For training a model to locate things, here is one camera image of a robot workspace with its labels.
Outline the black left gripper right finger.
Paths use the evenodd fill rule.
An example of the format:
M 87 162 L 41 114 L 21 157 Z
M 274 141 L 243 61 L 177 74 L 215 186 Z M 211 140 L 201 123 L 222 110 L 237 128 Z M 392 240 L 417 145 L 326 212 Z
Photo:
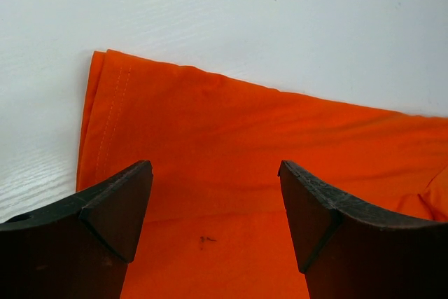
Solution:
M 378 207 L 284 160 L 278 172 L 311 298 L 446 298 L 447 224 Z

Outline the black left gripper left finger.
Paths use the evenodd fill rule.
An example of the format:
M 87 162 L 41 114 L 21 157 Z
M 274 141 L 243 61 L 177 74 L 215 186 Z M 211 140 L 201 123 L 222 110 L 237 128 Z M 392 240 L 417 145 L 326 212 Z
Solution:
M 119 298 L 153 182 L 139 161 L 1 224 L 2 298 Z

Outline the orange t shirt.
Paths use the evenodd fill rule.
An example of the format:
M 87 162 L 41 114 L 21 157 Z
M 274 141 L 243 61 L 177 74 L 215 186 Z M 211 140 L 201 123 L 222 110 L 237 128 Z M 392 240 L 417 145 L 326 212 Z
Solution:
M 123 298 L 306 298 L 277 172 L 292 160 L 380 207 L 447 220 L 447 120 L 95 52 L 77 189 L 139 160 L 153 187 Z

